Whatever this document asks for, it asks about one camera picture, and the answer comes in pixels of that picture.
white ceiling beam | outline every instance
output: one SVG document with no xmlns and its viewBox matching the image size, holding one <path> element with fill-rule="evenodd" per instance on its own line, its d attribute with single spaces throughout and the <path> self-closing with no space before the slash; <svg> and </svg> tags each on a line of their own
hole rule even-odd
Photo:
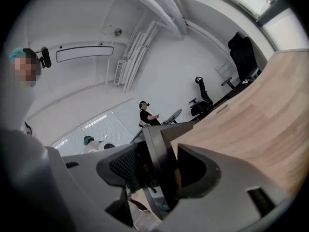
<svg viewBox="0 0 309 232">
<path fill-rule="evenodd" d="M 168 26 L 169 30 L 173 31 L 179 40 L 183 39 L 183 35 L 179 31 L 176 24 L 172 21 L 169 15 L 162 9 L 162 7 L 155 0 L 137 0 L 145 4 L 153 12 L 155 12 Z"/>
<path fill-rule="evenodd" d="M 178 25 L 183 34 L 188 34 L 187 25 L 183 19 L 183 15 L 177 7 L 174 0 L 161 0 L 162 3 L 169 9 L 169 12 L 173 16 L 174 22 Z"/>
</svg>

chair backrest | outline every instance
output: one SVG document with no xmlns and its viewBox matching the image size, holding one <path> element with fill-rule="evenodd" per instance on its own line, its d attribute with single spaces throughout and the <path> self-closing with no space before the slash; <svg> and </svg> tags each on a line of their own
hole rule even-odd
<svg viewBox="0 0 309 232">
<path fill-rule="evenodd" d="M 228 42 L 228 47 L 231 49 L 230 55 L 236 64 L 239 78 L 244 81 L 254 68 L 258 68 L 251 41 L 248 37 L 243 39 L 236 33 Z"/>
<path fill-rule="evenodd" d="M 205 90 L 205 85 L 202 77 L 196 77 L 195 82 L 199 85 L 199 89 L 201 91 L 201 97 L 203 98 L 204 101 L 206 101 L 209 105 L 212 105 L 213 102 L 210 99 L 210 97 L 207 94 L 207 91 Z"/>
</svg>

wooden tabletop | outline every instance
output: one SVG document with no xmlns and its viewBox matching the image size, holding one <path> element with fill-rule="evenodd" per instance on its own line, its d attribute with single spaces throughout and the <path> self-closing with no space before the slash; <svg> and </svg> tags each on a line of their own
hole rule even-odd
<svg viewBox="0 0 309 232">
<path fill-rule="evenodd" d="M 309 50 L 276 52 L 248 88 L 172 141 L 243 159 L 290 194 L 309 163 Z"/>
</svg>

white pipe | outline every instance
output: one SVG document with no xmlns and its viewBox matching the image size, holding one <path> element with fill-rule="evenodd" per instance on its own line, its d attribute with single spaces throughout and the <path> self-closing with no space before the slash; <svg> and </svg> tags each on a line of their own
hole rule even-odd
<svg viewBox="0 0 309 232">
<path fill-rule="evenodd" d="M 141 61 L 142 61 L 142 59 L 143 59 L 143 57 L 144 57 L 144 55 L 145 55 L 145 52 L 146 52 L 146 50 L 147 50 L 147 48 L 148 48 L 150 42 L 152 41 L 152 39 L 154 38 L 154 36 L 155 36 L 156 33 L 158 32 L 158 30 L 159 30 L 159 27 L 157 27 L 157 28 L 154 29 L 152 35 L 149 37 L 149 39 L 148 39 L 148 41 L 147 41 L 147 43 L 146 43 L 146 46 L 141 50 L 140 57 L 139 57 L 139 59 L 138 59 L 138 61 L 137 61 L 135 70 L 133 71 L 132 79 L 131 79 L 131 81 L 129 82 L 127 91 L 129 91 L 129 90 L 131 89 L 131 85 L 132 85 L 132 83 L 133 83 L 133 81 L 134 81 L 134 77 L 135 77 L 135 75 L 136 75 L 137 70 L 138 70 L 139 67 L 140 67 L 140 63 L 141 63 Z"/>
<path fill-rule="evenodd" d="M 132 53 L 133 53 L 133 51 L 135 51 L 137 49 L 137 42 L 138 41 L 140 42 L 142 37 L 143 37 L 142 32 L 139 32 L 138 35 L 135 38 L 135 41 L 134 41 L 131 49 L 130 49 L 130 52 L 129 52 L 128 57 L 127 57 L 125 72 L 124 72 L 124 75 L 123 75 L 122 80 L 121 80 L 121 84 L 124 84 L 126 82 L 126 77 L 129 73 L 129 69 L 130 69 L 130 66 L 131 66 L 131 63 L 132 63 L 132 59 L 131 59 Z"/>
<path fill-rule="evenodd" d="M 126 76 L 126 80 L 125 80 L 125 85 L 124 85 L 124 88 L 123 88 L 123 92 L 125 93 L 125 91 L 126 91 L 126 86 L 127 86 L 127 83 L 128 83 L 128 81 L 129 81 L 129 78 L 130 78 L 130 75 L 131 75 L 131 72 L 132 72 L 132 68 L 133 68 L 133 66 L 134 66 L 134 64 L 135 64 L 135 61 L 136 61 L 136 57 L 137 57 L 137 53 L 140 51 L 140 43 L 141 43 L 141 41 L 143 40 L 143 38 L 144 38 L 144 36 L 145 36 L 145 33 L 143 33 L 142 35 L 141 35 L 141 37 L 140 37 L 140 39 L 139 39 L 139 41 L 138 41 L 138 44 L 137 44 L 137 47 L 136 47 L 136 49 L 134 50 L 134 52 L 133 52 L 133 60 L 132 60 L 132 62 L 131 62 L 131 64 L 130 64 L 130 66 L 128 66 L 128 74 L 127 74 L 127 76 Z"/>
<path fill-rule="evenodd" d="M 140 39 L 140 35 L 142 34 L 142 32 L 139 32 L 135 38 L 135 41 L 133 43 L 133 45 L 131 46 L 131 49 L 129 51 L 129 54 L 127 55 L 127 59 L 131 58 L 132 56 L 132 53 L 133 53 L 133 50 L 135 50 L 135 46 L 136 46 L 136 43 L 137 41 Z"/>
<path fill-rule="evenodd" d="M 133 82 L 133 78 L 134 78 L 134 76 L 135 76 L 135 74 L 136 74 L 136 71 L 137 71 L 137 68 L 138 68 L 138 66 L 139 66 L 139 63 L 140 63 L 140 61 L 141 61 L 141 58 L 142 58 L 142 56 L 143 56 L 143 53 L 145 52 L 148 43 L 151 41 L 151 39 L 152 39 L 152 37 L 153 37 L 153 35 L 154 35 L 156 29 L 157 29 L 157 27 L 154 27 L 154 28 L 152 29 L 152 31 L 151 31 L 151 33 L 149 34 L 149 37 L 148 37 L 148 39 L 147 39 L 147 41 L 146 41 L 145 46 L 141 49 L 140 52 L 138 52 L 138 57 L 137 57 L 136 62 L 134 63 L 134 67 L 133 67 L 133 69 L 132 69 L 132 73 L 131 73 L 131 75 L 130 75 L 130 78 L 129 78 L 128 84 L 127 84 L 127 86 L 126 86 L 125 92 L 127 92 L 127 91 L 129 90 L 129 87 L 131 86 L 131 83 Z"/>
<path fill-rule="evenodd" d="M 183 15 L 181 14 L 179 8 L 177 7 L 174 0 L 161 0 L 166 7 L 168 7 L 171 15 L 174 18 L 174 21 L 179 26 L 180 30 L 183 32 L 183 34 L 188 34 L 187 32 L 187 25 L 183 19 Z"/>
<path fill-rule="evenodd" d="M 167 13 L 161 8 L 161 6 L 155 0 L 138 0 L 149 7 L 153 12 L 155 12 L 169 27 L 171 31 L 173 31 L 179 40 L 183 39 L 182 34 L 179 29 L 172 21 L 172 19 L 168 16 Z"/>
<path fill-rule="evenodd" d="M 125 91 L 126 91 L 126 87 L 127 87 L 127 85 L 128 85 L 128 81 L 129 81 L 130 76 L 131 76 L 131 74 L 132 74 L 132 69 L 133 69 L 133 67 L 135 66 L 136 58 L 137 58 L 137 56 L 139 55 L 141 46 L 144 44 L 146 38 L 148 37 L 148 35 L 149 35 L 151 29 L 154 27 L 155 24 L 156 24 L 155 21 L 152 21 L 152 22 L 151 22 L 151 24 L 149 25 L 147 31 L 141 35 L 141 37 L 140 37 L 140 39 L 139 39 L 137 45 L 135 46 L 134 52 L 133 52 L 133 54 L 132 54 L 133 60 L 132 60 L 132 62 L 131 62 L 131 64 L 130 64 L 130 66 L 127 66 L 127 67 L 126 67 L 127 76 L 126 76 L 126 79 L 125 79 L 125 85 L 124 85 L 124 87 L 123 87 L 123 92 L 124 92 L 124 93 L 125 93 Z"/>
<path fill-rule="evenodd" d="M 154 25 L 155 25 L 156 23 L 157 23 L 156 21 L 152 21 L 152 22 L 151 22 L 151 24 L 149 25 L 149 27 L 148 27 L 146 33 L 144 33 L 144 36 L 141 37 L 141 41 L 140 41 L 140 43 L 137 45 L 137 49 L 136 49 L 136 50 L 134 51 L 134 53 L 133 53 L 134 58 L 133 58 L 132 63 L 131 63 L 131 65 L 130 65 L 130 69 L 128 70 L 128 75 L 127 75 L 127 77 L 126 77 L 125 85 L 124 85 L 124 88 L 123 88 L 123 92 L 124 92 L 124 93 L 125 93 L 126 90 L 127 90 L 127 86 L 128 86 L 128 84 L 129 84 L 129 82 L 130 82 L 130 81 L 132 80 L 132 78 L 134 77 L 134 76 L 133 76 L 133 72 L 135 72 L 135 68 L 136 68 L 136 64 L 137 64 L 136 59 L 137 59 L 138 56 L 141 56 L 141 55 L 140 55 L 140 50 L 141 50 L 142 46 L 144 46 L 144 42 L 145 42 L 145 40 L 148 38 L 150 32 L 153 32 L 152 30 L 153 30 L 153 27 L 154 27 Z"/>
<path fill-rule="evenodd" d="M 111 43 L 111 46 L 114 44 L 114 38 L 115 38 L 115 35 L 113 34 L 113 35 L 112 35 L 112 43 Z M 106 86 L 107 86 L 107 82 L 108 82 L 108 70 L 109 70 L 109 67 L 110 67 L 110 58 L 111 58 L 111 57 L 108 57 L 108 60 L 107 60 Z"/>
<path fill-rule="evenodd" d="M 134 29 L 134 31 L 133 31 L 133 33 L 132 33 L 130 39 L 129 39 L 129 42 L 128 42 L 127 46 L 126 46 L 125 53 L 124 53 L 124 56 L 123 56 L 122 59 L 125 59 L 125 58 L 127 57 L 127 56 L 126 56 L 126 55 L 127 55 L 127 51 L 128 51 L 128 49 L 129 49 L 129 47 L 130 47 L 130 45 L 131 45 L 131 42 L 132 42 L 132 40 L 134 39 L 134 36 L 135 36 L 137 30 L 139 29 L 141 23 L 143 22 L 144 18 L 147 16 L 147 14 L 148 14 L 148 10 L 145 9 L 145 12 L 144 12 L 143 16 L 142 16 L 141 19 L 139 20 L 138 24 L 136 25 L 136 27 L 135 27 L 135 29 Z"/>
</svg>

